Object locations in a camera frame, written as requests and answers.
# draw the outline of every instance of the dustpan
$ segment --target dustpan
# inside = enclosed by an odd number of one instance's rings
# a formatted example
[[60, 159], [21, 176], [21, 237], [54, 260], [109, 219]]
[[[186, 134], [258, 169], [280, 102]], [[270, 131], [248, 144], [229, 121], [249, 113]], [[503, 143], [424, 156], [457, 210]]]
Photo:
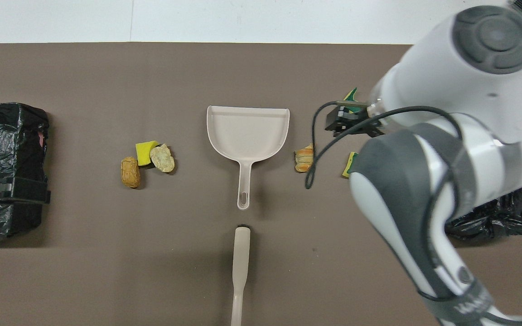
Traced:
[[249, 208], [251, 166], [275, 155], [287, 137], [290, 110], [209, 106], [207, 132], [213, 148], [239, 163], [237, 207]]

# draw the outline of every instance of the dustpan handle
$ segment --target dustpan handle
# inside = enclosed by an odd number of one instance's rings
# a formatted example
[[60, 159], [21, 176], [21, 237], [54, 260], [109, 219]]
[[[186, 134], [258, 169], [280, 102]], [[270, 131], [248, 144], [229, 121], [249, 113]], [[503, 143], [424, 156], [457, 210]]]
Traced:
[[239, 192], [237, 207], [244, 211], [249, 208], [249, 184], [251, 183], [251, 163], [239, 163]]

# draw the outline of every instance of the dustpan pan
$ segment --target dustpan pan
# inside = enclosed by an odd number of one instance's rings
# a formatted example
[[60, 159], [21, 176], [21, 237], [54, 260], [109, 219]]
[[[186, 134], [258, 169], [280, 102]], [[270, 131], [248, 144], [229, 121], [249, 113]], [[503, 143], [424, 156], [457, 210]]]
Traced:
[[237, 207], [249, 208], [251, 166], [275, 155], [290, 128], [290, 110], [209, 106], [207, 132], [213, 148], [239, 163]]

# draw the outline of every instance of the black trash bag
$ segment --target black trash bag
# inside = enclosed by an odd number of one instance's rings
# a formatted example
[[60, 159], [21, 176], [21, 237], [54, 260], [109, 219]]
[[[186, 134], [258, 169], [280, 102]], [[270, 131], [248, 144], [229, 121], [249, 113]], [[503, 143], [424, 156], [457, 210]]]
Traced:
[[41, 223], [42, 202], [31, 192], [37, 189], [41, 197], [43, 186], [42, 196], [49, 201], [43, 170], [48, 128], [44, 110], [21, 103], [0, 104], [0, 184], [13, 182], [17, 190], [10, 192], [11, 198], [0, 193], [0, 237], [29, 231]]
[[522, 188], [482, 204], [448, 221], [448, 235], [460, 240], [483, 240], [522, 235]]

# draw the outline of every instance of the gray joint cap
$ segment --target gray joint cap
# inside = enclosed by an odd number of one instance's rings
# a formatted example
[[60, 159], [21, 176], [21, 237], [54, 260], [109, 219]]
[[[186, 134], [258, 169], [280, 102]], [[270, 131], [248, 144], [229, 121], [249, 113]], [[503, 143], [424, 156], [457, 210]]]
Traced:
[[452, 39], [468, 64], [491, 74], [522, 69], [522, 17], [509, 9], [477, 6], [456, 15]]

